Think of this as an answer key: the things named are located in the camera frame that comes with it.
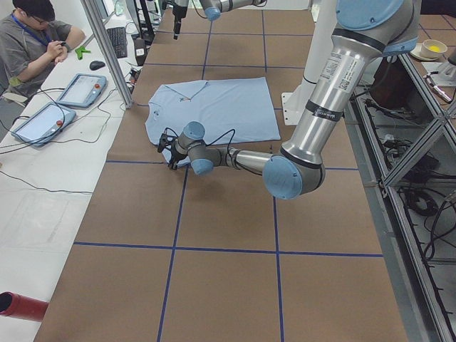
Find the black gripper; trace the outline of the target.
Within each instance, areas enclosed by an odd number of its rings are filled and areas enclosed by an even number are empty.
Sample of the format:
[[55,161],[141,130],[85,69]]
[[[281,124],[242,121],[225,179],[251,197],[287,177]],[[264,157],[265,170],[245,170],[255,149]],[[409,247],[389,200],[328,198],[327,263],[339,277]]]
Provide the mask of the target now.
[[168,168],[170,170],[176,170],[180,161],[187,157],[187,153],[180,149],[178,141],[174,140],[172,145],[168,149],[171,153],[170,161],[168,162]]
[[175,16],[173,38],[178,39],[180,35],[183,18],[187,15],[188,0],[174,0],[172,13]]

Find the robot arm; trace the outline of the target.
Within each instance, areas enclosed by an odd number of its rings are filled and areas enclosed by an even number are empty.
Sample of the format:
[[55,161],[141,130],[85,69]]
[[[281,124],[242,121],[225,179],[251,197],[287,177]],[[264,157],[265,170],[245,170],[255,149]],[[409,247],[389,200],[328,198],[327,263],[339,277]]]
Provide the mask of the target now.
[[[204,0],[199,2],[209,21],[217,20],[222,13],[245,6],[261,6],[263,0]],[[174,15],[173,38],[178,39],[183,18],[187,15],[189,0],[172,1],[172,14]]]
[[188,123],[176,138],[160,138],[159,151],[169,149],[170,169],[188,159],[195,174],[215,167],[247,170],[262,176],[276,198],[289,200],[313,192],[324,181],[321,151],[368,64],[380,57],[412,51],[418,40],[420,1],[329,1],[322,3],[317,26],[328,24],[333,48],[326,53],[310,98],[292,137],[279,153],[209,147],[201,123]]

